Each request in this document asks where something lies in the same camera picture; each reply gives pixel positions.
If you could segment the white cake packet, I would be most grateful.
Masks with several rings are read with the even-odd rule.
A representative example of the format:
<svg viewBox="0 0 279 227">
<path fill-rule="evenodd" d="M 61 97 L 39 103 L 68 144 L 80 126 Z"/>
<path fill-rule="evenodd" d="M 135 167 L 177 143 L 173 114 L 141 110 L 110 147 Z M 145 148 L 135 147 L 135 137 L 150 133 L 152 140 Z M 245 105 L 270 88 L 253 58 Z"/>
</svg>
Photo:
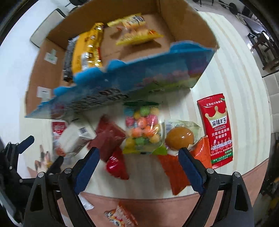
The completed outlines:
<svg viewBox="0 0 279 227">
<path fill-rule="evenodd" d="M 75 156 L 95 137 L 96 133 L 89 125 L 72 123 L 59 137 L 56 154 Z"/>
</svg>

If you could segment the dark red packet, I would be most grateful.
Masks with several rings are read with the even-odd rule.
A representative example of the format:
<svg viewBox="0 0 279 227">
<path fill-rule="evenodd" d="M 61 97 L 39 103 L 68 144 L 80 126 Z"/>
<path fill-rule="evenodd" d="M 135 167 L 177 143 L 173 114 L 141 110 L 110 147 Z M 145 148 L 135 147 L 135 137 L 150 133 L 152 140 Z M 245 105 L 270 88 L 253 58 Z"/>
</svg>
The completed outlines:
<svg viewBox="0 0 279 227">
<path fill-rule="evenodd" d="M 100 159 L 107 162 L 112 156 L 114 150 L 119 147 L 126 138 L 125 131 L 113 122 L 109 116 L 103 115 L 95 130 L 96 137 L 91 140 L 87 146 L 99 149 Z"/>
</svg>

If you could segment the orange snack packet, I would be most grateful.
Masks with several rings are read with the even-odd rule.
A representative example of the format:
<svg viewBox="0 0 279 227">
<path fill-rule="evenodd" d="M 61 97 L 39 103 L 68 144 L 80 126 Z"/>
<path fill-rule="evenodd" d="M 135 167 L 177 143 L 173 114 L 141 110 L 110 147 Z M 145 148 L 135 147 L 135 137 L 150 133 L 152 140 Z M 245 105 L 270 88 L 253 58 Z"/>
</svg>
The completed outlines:
<svg viewBox="0 0 279 227">
<path fill-rule="evenodd" d="M 208 136 L 202 137 L 190 149 L 190 153 L 195 159 L 199 160 L 205 168 L 212 168 Z M 179 163 L 178 156 L 158 155 L 158 159 L 169 179 L 173 195 L 178 195 L 186 186 L 191 185 Z"/>
</svg>

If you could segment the orange panda seeds bag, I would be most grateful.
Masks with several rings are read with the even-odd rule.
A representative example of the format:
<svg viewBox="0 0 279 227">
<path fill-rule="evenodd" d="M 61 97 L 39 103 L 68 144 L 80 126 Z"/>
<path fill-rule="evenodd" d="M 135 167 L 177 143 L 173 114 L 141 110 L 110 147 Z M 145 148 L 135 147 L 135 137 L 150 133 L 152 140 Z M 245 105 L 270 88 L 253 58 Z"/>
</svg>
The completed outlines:
<svg viewBox="0 0 279 227">
<path fill-rule="evenodd" d="M 122 202 L 119 202 L 115 209 L 105 211 L 104 215 L 115 226 L 138 226 L 136 218 L 128 209 L 126 209 Z"/>
</svg>

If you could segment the braised egg packet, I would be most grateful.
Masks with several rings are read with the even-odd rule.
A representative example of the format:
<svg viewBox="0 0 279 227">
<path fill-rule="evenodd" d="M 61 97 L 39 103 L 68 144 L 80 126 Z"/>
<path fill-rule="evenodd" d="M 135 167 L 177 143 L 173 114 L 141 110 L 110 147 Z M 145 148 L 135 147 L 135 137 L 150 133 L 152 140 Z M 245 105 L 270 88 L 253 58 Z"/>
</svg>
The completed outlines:
<svg viewBox="0 0 279 227">
<path fill-rule="evenodd" d="M 191 148 L 201 138 L 201 126 L 192 121 L 167 119 L 165 147 L 168 155 L 177 156 L 180 148 Z"/>
</svg>

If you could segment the colourful candy balls bag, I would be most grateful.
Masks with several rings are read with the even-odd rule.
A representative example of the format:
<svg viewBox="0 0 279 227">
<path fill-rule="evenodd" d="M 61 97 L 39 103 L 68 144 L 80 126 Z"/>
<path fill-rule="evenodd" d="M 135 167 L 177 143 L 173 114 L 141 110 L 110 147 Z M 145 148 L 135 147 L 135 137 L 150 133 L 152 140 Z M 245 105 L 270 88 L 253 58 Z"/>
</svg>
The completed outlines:
<svg viewBox="0 0 279 227">
<path fill-rule="evenodd" d="M 152 101 L 129 101 L 124 104 L 126 154 L 166 155 L 164 121 L 160 104 Z"/>
</svg>

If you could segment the red crown spicy strip packet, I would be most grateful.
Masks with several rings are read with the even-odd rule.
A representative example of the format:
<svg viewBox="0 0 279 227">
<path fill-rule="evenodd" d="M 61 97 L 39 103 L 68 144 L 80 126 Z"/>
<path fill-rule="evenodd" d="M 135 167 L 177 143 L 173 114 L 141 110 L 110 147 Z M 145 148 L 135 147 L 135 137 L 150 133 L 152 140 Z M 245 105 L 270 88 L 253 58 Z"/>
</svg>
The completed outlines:
<svg viewBox="0 0 279 227">
<path fill-rule="evenodd" d="M 227 105 L 223 94 L 197 101 L 205 135 L 209 139 L 212 168 L 222 167 L 233 160 L 233 144 Z"/>
</svg>

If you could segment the large yellow black snack bag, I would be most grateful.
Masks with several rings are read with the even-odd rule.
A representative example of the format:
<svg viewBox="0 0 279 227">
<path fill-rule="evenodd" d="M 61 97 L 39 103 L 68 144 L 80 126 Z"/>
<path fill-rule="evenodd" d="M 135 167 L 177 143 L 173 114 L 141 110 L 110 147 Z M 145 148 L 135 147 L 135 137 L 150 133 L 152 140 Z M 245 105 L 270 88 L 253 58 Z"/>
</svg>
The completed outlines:
<svg viewBox="0 0 279 227">
<path fill-rule="evenodd" d="M 68 41 L 64 57 L 63 77 L 65 82 L 73 82 L 74 76 L 92 67 L 101 68 L 101 43 L 104 24 L 95 23 L 93 27 Z"/>
</svg>

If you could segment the yellow puffed snack bag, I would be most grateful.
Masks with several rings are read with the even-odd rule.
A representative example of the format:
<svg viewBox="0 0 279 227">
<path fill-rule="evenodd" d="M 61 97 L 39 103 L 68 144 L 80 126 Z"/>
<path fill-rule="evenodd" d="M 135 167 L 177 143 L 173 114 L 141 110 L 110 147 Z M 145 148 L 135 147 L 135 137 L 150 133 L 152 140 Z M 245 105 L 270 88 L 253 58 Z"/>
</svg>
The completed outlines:
<svg viewBox="0 0 279 227">
<path fill-rule="evenodd" d="M 107 26 L 121 31 L 121 36 L 116 41 L 117 46 L 140 45 L 164 37 L 156 30 L 148 28 L 141 13 L 110 21 Z"/>
</svg>

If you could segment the white grey snack packet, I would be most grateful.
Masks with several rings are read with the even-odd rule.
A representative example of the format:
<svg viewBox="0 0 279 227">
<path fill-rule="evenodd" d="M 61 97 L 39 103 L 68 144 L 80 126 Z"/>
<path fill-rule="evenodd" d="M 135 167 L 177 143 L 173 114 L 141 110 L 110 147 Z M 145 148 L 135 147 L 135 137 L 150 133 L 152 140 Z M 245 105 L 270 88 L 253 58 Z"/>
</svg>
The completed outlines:
<svg viewBox="0 0 279 227">
<path fill-rule="evenodd" d="M 78 195 L 78 197 L 86 211 L 92 210 L 94 208 L 94 205 L 91 204 L 85 197 L 83 197 L 81 193 Z"/>
</svg>

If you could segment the white red spicy strips pouch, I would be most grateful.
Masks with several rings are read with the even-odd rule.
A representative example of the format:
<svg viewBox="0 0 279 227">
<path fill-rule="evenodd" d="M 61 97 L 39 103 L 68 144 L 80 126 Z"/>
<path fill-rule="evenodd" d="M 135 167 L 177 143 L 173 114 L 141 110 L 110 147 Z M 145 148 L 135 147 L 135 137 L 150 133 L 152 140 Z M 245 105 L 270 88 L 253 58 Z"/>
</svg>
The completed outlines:
<svg viewBox="0 0 279 227">
<path fill-rule="evenodd" d="M 62 150 L 61 146 L 59 145 L 59 138 L 62 133 L 67 129 L 68 123 L 66 121 L 52 121 L 52 147 L 53 147 L 53 154 L 58 156 L 66 156 L 65 152 Z"/>
</svg>

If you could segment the small shiny red packet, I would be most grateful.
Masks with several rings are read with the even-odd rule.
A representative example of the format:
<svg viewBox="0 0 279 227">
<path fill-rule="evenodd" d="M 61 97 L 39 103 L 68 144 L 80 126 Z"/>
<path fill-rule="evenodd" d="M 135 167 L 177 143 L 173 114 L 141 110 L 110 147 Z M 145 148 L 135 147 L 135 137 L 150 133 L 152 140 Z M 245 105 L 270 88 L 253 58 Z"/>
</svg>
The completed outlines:
<svg viewBox="0 0 279 227">
<path fill-rule="evenodd" d="M 117 147 L 106 163 L 106 171 L 115 178 L 128 180 L 125 160 L 120 147 Z"/>
</svg>

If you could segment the white chair with blue cushion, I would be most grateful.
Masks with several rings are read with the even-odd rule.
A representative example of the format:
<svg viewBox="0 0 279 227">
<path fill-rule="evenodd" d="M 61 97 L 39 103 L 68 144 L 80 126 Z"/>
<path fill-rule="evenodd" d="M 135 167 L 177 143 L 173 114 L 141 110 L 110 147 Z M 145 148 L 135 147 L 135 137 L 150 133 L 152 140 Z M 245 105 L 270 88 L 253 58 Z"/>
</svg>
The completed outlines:
<svg viewBox="0 0 279 227">
<path fill-rule="evenodd" d="M 65 17 L 66 15 L 59 8 L 52 11 L 51 14 L 45 20 L 43 20 L 43 22 L 31 35 L 30 42 L 40 48 L 41 44 L 50 33 L 50 31 L 55 28 L 60 22 L 62 22 Z"/>
</svg>

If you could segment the cardboard milk box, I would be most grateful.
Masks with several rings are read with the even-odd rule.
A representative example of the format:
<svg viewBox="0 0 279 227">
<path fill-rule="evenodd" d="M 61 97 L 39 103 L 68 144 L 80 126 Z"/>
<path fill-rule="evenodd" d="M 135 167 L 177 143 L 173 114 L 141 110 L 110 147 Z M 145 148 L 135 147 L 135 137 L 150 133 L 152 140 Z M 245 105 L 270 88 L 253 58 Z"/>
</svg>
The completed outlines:
<svg viewBox="0 0 279 227">
<path fill-rule="evenodd" d="M 104 27 L 102 67 L 63 80 L 71 38 L 89 40 L 95 23 L 140 13 L 161 37 L 139 45 L 117 45 L 121 31 Z M 218 42 L 207 22 L 186 1 L 90 1 L 69 14 L 41 44 L 25 96 L 28 118 L 60 119 L 159 90 L 195 86 Z"/>
</svg>

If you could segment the dark wooden chair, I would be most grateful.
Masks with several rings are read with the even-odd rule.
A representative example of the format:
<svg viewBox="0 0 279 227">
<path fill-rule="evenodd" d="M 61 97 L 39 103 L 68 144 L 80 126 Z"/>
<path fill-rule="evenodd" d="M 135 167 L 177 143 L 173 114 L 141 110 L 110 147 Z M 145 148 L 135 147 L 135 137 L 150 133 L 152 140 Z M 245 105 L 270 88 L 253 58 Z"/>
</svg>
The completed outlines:
<svg viewBox="0 0 279 227">
<path fill-rule="evenodd" d="M 273 39 L 269 37 L 265 31 L 261 33 L 248 35 L 252 43 L 252 48 L 258 53 L 258 56 L 263 64 L 264 71 L 275 71 L 278 67 L 278 46 Z"/>
</svg>

